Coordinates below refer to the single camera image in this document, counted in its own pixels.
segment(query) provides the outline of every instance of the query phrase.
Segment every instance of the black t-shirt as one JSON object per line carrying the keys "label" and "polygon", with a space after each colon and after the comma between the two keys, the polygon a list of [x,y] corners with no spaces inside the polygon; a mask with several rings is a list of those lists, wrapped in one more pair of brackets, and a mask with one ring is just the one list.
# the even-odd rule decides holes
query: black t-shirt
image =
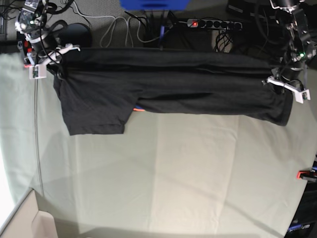
{"label": "black t-shirt", "polygon": [[71,135],[122,134],[137,105],[154,113],[247,115],[286,125],[293,95],[263,84],[267,62],[156,49],[83,49],[65,55],[54,87]]}

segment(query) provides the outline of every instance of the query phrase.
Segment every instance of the power strip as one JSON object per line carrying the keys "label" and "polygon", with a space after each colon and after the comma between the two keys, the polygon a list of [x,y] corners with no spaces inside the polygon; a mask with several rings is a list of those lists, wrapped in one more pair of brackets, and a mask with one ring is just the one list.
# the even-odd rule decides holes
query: power strip
{"label": "power strip", "polygon": [[189,28],[208,28],[212,30],[242,31],[243,29],[241,22],[222,20],[188,19],[187,26]]}

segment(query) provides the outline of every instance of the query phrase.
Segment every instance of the red clip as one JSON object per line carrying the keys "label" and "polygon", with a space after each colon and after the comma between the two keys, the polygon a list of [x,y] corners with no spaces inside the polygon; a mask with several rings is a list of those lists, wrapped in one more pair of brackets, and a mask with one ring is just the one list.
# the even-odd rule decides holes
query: red clip
{"label": "red clip", "polygon": [[310,171],[299,171],[297,173],[297,179],[302,179],[301,175],[309,175],[311,172]]}
{"label": "red clip", "polygon": [[138,109],[138,108],[134,108],[133,111],[135,111],[135,112],[145,112],[144,109]]}

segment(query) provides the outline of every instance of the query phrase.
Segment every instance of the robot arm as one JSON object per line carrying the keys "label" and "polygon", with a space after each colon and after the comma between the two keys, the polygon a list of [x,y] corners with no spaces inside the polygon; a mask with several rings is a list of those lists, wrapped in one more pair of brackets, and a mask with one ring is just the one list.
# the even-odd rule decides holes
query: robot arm
{"label": "robot arm", "polygon": [[285,18],[277,19],[277,23],[283,22],[283,27],[290,33],[290,40],[287,51],[282,59],[282,67],[276,69],[274,77],[270,77],[267,82],[291,90],[295,99],[299,103],[310,100],[310,92],[299,80],[299,74],[307,70],[306,63],[316,55],[315,44],[309,34],[307,18],[300,8],[300,3],[304,0],[270,0],[273,9],[279,9],[287,14],[282,14]]}
{"label": "robot arm", "polygon": [[26,0],[15,22],[15,29],[25,35],[25,39],[32,45],[32,51],[24,56],[24,61],[30,69],[30,79],[46,77],[47,66],[60,61],[61,55],[70,50],[80,50],[78,46],[67,44],[59,46],[54,28],[62,25],[67,27],[63,20],[55,22],[51,27],[46,26],[47,13],[60,14],[67,10],[73,1],[69,1],[65,8],[56,11],[57,6],[47,0]]}

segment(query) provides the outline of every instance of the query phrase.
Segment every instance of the blue container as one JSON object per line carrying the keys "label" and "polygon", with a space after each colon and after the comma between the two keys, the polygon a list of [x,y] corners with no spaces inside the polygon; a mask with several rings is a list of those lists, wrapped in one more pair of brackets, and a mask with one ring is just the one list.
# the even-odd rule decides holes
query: blue container
{"label": "blue container", "polygon": [[126,10],[184,10],[190,0],[121,0]]}

